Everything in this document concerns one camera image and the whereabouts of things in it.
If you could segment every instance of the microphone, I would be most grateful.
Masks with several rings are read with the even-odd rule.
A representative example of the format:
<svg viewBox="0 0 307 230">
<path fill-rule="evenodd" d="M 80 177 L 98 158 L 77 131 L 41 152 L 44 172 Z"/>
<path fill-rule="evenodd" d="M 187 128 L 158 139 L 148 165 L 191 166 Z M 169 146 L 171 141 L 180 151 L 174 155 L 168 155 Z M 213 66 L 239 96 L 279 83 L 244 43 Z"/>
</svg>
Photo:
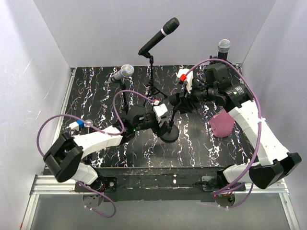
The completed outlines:
<svg viewBox="0 0 307 230">
<path fill-rule="evenodd" d="M 132 65 L 123 65 L 119 71 L 116 73 L 113 73 L 109 77 L 109 82 L 110 83 L 118 83 L 123 78 L 128 78 L 131 77 L 131 75 L 134 73 L 134 67 Z"/>
<path fill-rule="evenodd" d="M 178 26 L 179 21 L 177 18 L 172 18 L 171 20 L 169 20 L 167 23 L 165 23 L 163 28 L 139 50 L 139 55 L 146 57 L 146 54 L 149 50 L 151 50 L 163 38 L 174 32 Z"/>
<path fill-rule="evenodd" d="M 230 49 L 230 41 L 227 39 L 223 39 L 219 42 L 219 44 L 217 45 L 218 49 L 219 49 L 219 53 L 217 55 L 217 58 L 219 59 L 223 59 L 223 60 L 227 60 L 227 54 L 228 54 L 228 50 Z"/>
</svg>

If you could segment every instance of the cable tie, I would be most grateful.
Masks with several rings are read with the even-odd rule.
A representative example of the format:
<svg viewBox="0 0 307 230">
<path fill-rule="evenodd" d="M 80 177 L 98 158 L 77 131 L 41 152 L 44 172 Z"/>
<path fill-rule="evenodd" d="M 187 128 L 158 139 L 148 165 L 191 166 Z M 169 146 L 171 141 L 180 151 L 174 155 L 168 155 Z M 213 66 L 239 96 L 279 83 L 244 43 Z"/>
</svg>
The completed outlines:
<svg viewBox="0 0 307 230">
<path fill-rule="evenodd" d="M 265 121 L 265 118 L 264 118 L 264 117 L 262 117 L 261 119 L 258 118 L 258 119 L 257 119 L 257 124 L 258 124 L 259 122 L 264 122 L 264 121 Z"/>
</svg>

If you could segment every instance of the floor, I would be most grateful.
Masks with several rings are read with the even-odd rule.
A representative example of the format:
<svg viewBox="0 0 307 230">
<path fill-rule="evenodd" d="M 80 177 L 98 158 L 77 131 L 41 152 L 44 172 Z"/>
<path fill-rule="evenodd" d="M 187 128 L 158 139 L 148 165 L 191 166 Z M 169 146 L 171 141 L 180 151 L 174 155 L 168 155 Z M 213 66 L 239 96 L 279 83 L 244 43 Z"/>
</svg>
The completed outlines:
<svg viewBox="0 0 307 230">
<path fill-rule="evenodd" d="M 83 208 L 82 195 L 40 195 L 31 230 L 290 229 L 279 194 L 252 194 L 230 210 L 196 200 L 120 201 L 116 206 L 117 214 L 106 219 Z M 102 203 L 98 210 L 110 214 L 113 207 Z"/>
<path fill-rule="evenodd" d="M 191 66 L 154 66 L 155 86 L 170 95 L 181 91 L 177 85 L 176 73 L 180 68 Z M 125 79 L 128 89 L 145 94 L 150 69 L 148 66 L 136 66 L 132 77 Z M 204 66 L 194 71 L 194 76 L 203 77 Z M 118 92 L 118 84 L 108 83 L 110 74 L 119 67 L 77 68 L 71 89 L 66 113 L 84 120 L 91 119 L 100 128 L 110 126 L 116 121 L 112 111 L 112 100 Z M 233 83 L 239 83 L 234 71 L 230 71 Z M 142 104 L 143 99 L 129 94 L 129 104 Z M 165 101 L 169 111 L 172 106 Z M 179 139 L 172 144 L 161 141 L 151 130 L 140 131 L 136 138 L 122 146 L 111 147 L 93 154 L 95 167 L 201 167 L 226 166 L 247 163 L 253 148 L 240 127 L 235 125 L 233 132 L 226 138 L 215 138 L 209 120 L 220 111 L 214 103 L 203 103 L 193 114 L 176 114 L 175 125 L 179 127 Z M 73 120 L 65 118 L 62 132 L 69 131 Z"/>
</svg>

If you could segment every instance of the tripod stand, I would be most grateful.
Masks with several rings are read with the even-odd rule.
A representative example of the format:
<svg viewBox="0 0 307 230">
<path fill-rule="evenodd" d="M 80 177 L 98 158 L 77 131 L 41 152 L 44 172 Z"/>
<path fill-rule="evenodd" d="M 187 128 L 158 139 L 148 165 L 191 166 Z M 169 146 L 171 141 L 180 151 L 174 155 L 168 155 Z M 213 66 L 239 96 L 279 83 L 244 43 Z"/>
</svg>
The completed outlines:
<svg viewBox="0 0 307 230">
<path fill-rule="evenodd" d="M 157 95 L 157 94 L 162 94 L 164 96 L 164 98 L 166 99 L 167 98 L 167 95 L 165 93 L 163 93 L 162 91 L 160 91 L 158 88 L 154 87 L 154 58 L 152 55 L 150 55 L 150 53 L 146 53 L 145 55 L 143 55 L 144 57 L 146 58 L 149 58 L 149 63 L 150 63 L 150 72 L 151 72 L 151 75 L 150 75 L 150 78 L 149 78 L 149 81 L 148 81 L 148 84 L 146 85 L 146 87 L 149 87 L 149 90 L 148 90 L 148 93 L 146 94 L 146 97 L 149 97 L 149 96 L 153 96 L 153 95 Z"/>
</svg>

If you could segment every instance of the pink object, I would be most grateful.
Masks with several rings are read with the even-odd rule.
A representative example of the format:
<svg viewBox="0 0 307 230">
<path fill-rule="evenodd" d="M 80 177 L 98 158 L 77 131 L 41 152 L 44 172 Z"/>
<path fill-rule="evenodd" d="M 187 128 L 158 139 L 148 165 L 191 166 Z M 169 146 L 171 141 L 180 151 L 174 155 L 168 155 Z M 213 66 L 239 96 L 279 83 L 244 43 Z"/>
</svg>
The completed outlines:
<svg viewBox="0 0 307 230">
<path fill-rule="evenodd" d="M 210 119 L 209 124 L 215 137 L 224 138 L 231 134 L 235 120 L 222 109 Z"/>
</svg>

